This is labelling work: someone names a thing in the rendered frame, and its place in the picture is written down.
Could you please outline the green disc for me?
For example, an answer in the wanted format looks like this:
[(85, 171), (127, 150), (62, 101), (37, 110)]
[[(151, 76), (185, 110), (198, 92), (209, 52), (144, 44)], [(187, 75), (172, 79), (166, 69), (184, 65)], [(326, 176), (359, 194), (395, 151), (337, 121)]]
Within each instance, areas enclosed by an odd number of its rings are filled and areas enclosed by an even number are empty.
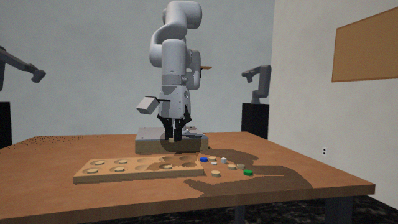
[(252, 175), (252, 171), (251, 170), (244, 170), (244, 175)]

